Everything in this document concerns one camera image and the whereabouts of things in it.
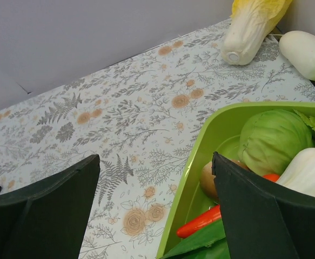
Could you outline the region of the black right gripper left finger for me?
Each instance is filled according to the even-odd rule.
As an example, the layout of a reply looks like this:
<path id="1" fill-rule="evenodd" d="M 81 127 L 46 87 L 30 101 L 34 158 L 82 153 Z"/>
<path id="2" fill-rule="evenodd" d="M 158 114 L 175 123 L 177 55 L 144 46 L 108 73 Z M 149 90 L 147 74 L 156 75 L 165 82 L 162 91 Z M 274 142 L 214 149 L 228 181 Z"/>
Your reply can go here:
<path id="1" fill-rule="evenodd" d="M 0 258 L 78 258 L 97 182 L 99 155 L 0 195 Z"/>

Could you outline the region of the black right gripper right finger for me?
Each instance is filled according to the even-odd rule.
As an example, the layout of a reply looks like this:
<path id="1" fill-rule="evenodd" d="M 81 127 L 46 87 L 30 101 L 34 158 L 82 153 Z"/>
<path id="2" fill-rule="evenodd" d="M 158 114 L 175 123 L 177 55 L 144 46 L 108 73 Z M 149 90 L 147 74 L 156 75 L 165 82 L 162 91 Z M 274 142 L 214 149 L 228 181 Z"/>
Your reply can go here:
<path id="1" fill-rule="evenodd" d="M 212 173 L 231 258 L 315 258 L 315 197 L 249 172 L 218 152 Z"/>

